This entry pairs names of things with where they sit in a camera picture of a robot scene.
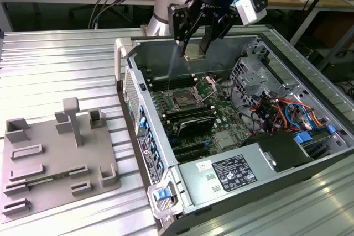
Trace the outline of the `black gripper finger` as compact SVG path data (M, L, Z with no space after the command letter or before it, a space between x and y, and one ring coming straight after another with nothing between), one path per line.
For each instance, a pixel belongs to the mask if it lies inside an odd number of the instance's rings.
M205 35L199 44L200 50L206 54L210 44L216 39L223 39L235 24L238 18L236 12L229 12L224 15L213 13L211 25L205 29Z
M170 33L178 41L180 57L185 55L190 38L196 33L206 17L203 3L170 4L168 22Z

